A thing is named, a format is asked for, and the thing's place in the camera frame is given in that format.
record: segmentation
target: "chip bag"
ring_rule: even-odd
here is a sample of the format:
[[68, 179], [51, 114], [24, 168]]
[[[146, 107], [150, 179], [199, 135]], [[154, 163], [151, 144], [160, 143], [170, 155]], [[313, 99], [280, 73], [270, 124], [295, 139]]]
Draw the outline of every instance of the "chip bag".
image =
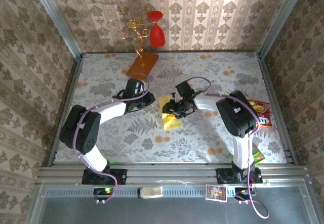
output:
[[249, 100], [249, 103], [257, 112], [260, 125], [272, 126], [270, 118], [270, 104], [258, 100]]
[[264, 155], [260, 151], [257, 151], [255, 154], [253, 154], [253, 158], [254, 158], [255, 164], [257, 164], [265, 159]]

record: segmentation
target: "yellow block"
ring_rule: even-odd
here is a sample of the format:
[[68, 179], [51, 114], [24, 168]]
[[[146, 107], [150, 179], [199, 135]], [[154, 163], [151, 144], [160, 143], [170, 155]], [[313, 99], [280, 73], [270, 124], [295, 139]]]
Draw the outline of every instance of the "yellow block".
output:
[[[161, 113], [163, 106], [168, 103], [172, 99], [172, 96], [162, 96], [158, 99], [158, 103], [160, 105]], [[182, 119], [176, 119], [173, 114], [163, 114], [162, 113], [162, 119], [163, 119], [163, 126], [164, 129], [176, 129], [183, 127]]]

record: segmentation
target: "damask wallpaper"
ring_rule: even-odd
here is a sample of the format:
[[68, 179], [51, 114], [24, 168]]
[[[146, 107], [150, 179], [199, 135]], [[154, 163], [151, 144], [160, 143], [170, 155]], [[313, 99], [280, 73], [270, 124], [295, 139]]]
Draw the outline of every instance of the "damask wallpaper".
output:
[[73, 64], [39, 0], [0, 0], [0, 223], [23, 223]]
[[301, 164], [324, 209], [324, 0], [298, 0], [266, 62]]
[[[159, 51], [257, 51], [284, 0], [54, 0], [79, 48], [89, 52], [133, 52], [131, 38], [117, 40], [123, 26], [110, 19], [145, 18], [140, 5], [160, 10], [166, 45]], [[122, 13], [119, 9], [129, 9]], [[145, 49], [151, 50], [145, 42]]]

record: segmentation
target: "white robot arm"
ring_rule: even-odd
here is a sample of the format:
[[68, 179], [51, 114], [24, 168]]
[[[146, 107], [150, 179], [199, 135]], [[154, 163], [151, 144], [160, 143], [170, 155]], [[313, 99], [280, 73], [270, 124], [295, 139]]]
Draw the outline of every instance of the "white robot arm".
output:
[[[197, 109], [218, 111], [216, 102], [221, 99], [224, 99], [224, 97], [207, 96], [204, 92], [201, 92], [193, 99], [193, 101]], [[240, 169], [246, 169], [249, 166], [249, 162], [252, 163], [254, 161], [253, 156], [250, 156], [249, 161], [249, 152], [252, 152], [252, 144], [249, 144], [249, 136], [248, 134], [246, 134], [243, 138], [239, 136], [233, 136], [233, 142], [233, 163]]]
[[[127, 82], [126, 89], [121, 90], [113, 97], [119, 102], [113, 102], [104, 107], [94, 109], [84, 117], [82, 127], [77, 132], [75, 149], [82, 155], [83, 161], [90, 169], [97, 172], [110, 173], [109, 162], [102, 156], [96, 146], [99, 126], [115, 117], [141, 110], [155, 101], [152, 93], [147, 92], [144, 94], [143, 92], [144, 84], [142, 81], [131, 78]], [[73, 148], [73, 137], [77, 124], [86, 111], [87, 109], [81, 105], [73, 106], [61, 129], [60, 141], [71, 149]]]
[[173, 114], [175, 118], [186, 117], [198, 109], [219, 111], [226, 129], [233, 135], [234, 158], [231, 171], [217, 170], [219, 184], [233, 184], [245, 182], [250, 173], [259, 175], [260, 170], [255, 168], [252, 154], [252, 144], [249, 144], [249, 133], [257, 128], [257, 113], [249, 104], [244, 95], [235, 90], [229, 95], [208, 94], [204, 91], [195, 92], [187, 81], [176, 86], [182, 98], [176, 102], [173, 99], [163, 106], [163, 113]]

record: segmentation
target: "gold candelabra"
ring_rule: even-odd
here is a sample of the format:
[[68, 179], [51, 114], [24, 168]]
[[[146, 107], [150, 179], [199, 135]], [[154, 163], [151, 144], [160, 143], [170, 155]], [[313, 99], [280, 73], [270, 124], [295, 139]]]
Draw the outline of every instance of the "gold candelabra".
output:
[[[119, 13], [121, 13], [122, 15], [128, 11], [129, 8], [127, 6], [122, 6], [119, 7]], [[144, 11], [144, 12], [148, 12], [148, 6], [140, 6], [139, 8], [140, 11]], [[128, 37], [128, 35], [130, 35], [130, 29], [133, 30], [135, 32], [135, 37], [134, 39], [138, 42], [137, 45], [135, 45], [135, 51], [136, 53], [139, 55], [139, 57], [141, 58], [141, 66], [144, 67], [145, 64], [143, 63], [143, 58], [142, 58], [142, 53], [144, 52], [142, 45], [143, 45], [143, 38], [147, 37], [150, 35], [150, 30], [145, 28], [143, 29], [143, 34], [141, 34], [141, 32], [138, 30], [138, 27], [140, 26], [144, 26], [144, 25], [150, 25], [150, 24], [155, 24], [156, 22], [151, 22], [151, 23], [142, 23], [142, 19], [136, 19], [136, 18], [132, 18], [129, 22], [123, 22], [117, 19], [111, 19], [109, 20], [109, 22], [107, 22], [107, 27], [108, 28], [114, 28], [117, 26], [116, 22], [122, 23], [124, 25], [126, 25], [125, 28], [119, 30], [116, 32], [115, 36], [118, 39], [126, 39]]]

